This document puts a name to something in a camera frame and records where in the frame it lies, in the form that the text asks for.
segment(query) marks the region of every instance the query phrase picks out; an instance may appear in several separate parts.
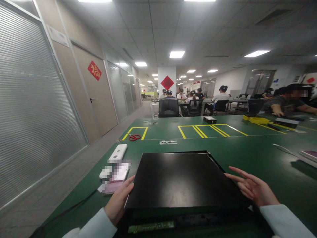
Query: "ceiling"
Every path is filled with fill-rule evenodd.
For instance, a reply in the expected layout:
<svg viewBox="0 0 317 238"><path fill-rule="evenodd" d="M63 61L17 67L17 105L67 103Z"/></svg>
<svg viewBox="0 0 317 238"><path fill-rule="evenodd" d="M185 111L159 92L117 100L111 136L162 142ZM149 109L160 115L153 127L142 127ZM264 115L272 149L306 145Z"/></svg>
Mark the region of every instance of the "ceiling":
<svg viewBox="0 0 317 238"><path fill-rule="evenodd" d="M206 78L250 64L317 63L317 3L313 0L64 2L124 58L147 63L146 68L139 68L145 85L160 66L176 66L177 77L195 69L192 76ZM273 24L255 25L278 9L291 11ZM171 50L185 54L180 59L169 58ZM271 51L244 57L256 50ZM207 73L210 69L218 71Z"/></svg>

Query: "green table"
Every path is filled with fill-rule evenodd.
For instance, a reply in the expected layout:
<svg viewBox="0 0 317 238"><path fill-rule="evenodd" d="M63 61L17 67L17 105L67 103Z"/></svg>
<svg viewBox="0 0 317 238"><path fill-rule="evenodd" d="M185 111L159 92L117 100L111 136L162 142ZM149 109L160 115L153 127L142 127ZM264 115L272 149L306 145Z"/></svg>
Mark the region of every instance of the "green table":
<svg viewBox="0 0 317 238"><path fill-rule="evenodd" d="M317 170L272 144L278 144L296 153L301 150L317 150L317 119L301 122L297 133L280 127L281 131L252 124L242 115L215 116L217 125L209 126L203 117L160 118L157 125L149 126L150 119L136 119L119 138L128 145L124 158L131 160L128 177L136 173L142 153L165 153L207 150L225 171L228 166L241 168L266 181L279 201L317 235ZM130 142L126 134L140 134L142 140ZM177 144L160 145L162 140L176 140ZM101 185L99 174L119 143L115 143L85 178L47 219L49 221L67 208L87 197ZM46 237L62 237L71 229L83 227L103 206L110 196L94 194L87 202L69 212L45 228ZM199 208L178 209L191 213ZM175 212L164 210L164 215ZM140 211L137 216L146 217L149 212ZM238 223L226 227L196 228L186 231L166 231L164 236L204 237L269 237L267 228L259 229L252 223Z"/></svg>

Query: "scissors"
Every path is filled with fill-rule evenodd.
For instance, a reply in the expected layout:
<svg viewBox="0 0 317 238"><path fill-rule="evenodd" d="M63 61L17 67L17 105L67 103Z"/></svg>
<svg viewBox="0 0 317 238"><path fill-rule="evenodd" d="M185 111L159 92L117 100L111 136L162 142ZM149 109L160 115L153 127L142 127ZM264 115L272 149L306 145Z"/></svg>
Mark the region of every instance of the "scissors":
<svg viewBox="0 0 317 238"><path fill-rule="evenodd" d="M129 141L136 141L136 140L141 138L140 135L136 135L136 134L133 135L133 134L128 133L128 135L130 135L129 136Z"/></svg>

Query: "gray floor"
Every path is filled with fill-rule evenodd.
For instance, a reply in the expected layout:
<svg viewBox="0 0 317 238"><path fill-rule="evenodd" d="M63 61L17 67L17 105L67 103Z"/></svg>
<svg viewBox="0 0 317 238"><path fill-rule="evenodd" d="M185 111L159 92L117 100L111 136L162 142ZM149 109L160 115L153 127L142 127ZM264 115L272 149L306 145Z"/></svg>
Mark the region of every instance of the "gray floor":
<svg viewBox="0 0 317 238"><path fill-rule="evenodd" d="M145 101L141 108L110 130L99 141L83 151L0 217L0 237L29 237L136 118L151 117L149 103Z"/></svg>

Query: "door handle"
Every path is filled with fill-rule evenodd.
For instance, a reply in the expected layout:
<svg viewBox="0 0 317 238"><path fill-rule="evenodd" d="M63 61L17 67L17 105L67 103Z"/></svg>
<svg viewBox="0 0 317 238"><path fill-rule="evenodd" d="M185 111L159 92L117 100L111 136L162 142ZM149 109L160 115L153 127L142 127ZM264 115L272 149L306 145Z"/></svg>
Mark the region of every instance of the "door handle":
<svg viewBox="0 0 317 238"><path fill-rule="evenodd" d="M92 103L93 100L97 100L97 99L92 99L92 98L89 98L89 99L90 99L90 102L91 102L91 103Z"/></svg>

